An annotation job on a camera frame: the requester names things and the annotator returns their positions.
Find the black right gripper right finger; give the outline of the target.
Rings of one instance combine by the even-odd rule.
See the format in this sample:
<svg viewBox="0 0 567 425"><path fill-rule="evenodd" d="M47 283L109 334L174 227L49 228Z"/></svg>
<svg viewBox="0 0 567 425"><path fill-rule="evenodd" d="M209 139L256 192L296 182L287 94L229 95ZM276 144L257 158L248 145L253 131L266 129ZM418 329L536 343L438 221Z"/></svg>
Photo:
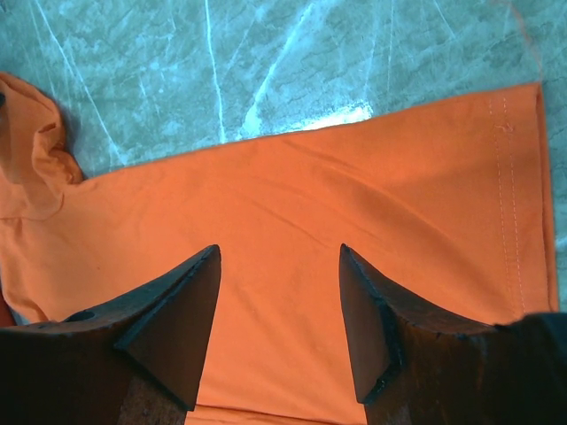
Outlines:
<svg viewBox="0 0 567 425"><path fill-rule="evenodd" d="M564 313L486 325L407 290L348 246L339 289L368 423L565 423Z"/></svg>

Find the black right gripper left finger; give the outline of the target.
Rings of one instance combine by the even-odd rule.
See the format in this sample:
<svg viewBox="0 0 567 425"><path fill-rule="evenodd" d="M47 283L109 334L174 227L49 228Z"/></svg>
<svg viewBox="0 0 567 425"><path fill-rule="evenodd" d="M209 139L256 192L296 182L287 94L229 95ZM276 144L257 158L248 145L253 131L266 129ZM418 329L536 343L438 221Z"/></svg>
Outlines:
<svg viewBox="0 0 567 425"><path fill-rule="evenodd" d="M182 424L195 408L221 283L211 245L63 321L1 330L4 424Z"/></svg>

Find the orange t shirt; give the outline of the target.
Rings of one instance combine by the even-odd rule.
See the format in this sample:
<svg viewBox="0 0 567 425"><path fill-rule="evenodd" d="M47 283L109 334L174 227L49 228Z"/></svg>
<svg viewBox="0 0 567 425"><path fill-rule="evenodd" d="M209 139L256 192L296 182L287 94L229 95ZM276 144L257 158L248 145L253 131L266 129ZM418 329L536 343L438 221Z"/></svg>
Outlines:
<svg viewBox="0 0 567 425"><path fill-rule="evenodd" d="M342 244L488 324L559 307L542 87L529 83L84 179L57 105L3 74L1 282L61 321L211 244L221 293L190 424L360 424Z"/></svg>

